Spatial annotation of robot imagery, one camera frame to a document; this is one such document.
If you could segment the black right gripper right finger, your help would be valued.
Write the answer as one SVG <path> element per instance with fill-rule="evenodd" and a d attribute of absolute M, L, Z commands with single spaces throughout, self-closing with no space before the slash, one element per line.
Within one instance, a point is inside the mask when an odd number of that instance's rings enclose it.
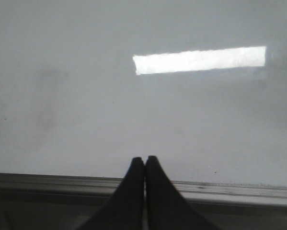
<path fill-rule="evenodd" d="M 197 213 L 171 183 L 156 156 L 146 164 L 146 195 L 150 230 L 216 230 Z"/>

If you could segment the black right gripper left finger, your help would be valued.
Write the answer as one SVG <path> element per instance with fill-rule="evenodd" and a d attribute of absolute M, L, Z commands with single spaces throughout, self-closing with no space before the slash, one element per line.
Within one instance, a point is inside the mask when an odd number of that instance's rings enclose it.
<path fill-rule="evenodd" d="M 115 192 L 100 210 L 80 226 L 81 230 L 140 230 L 144 202 L 144 163 L 132 159 Z"/>

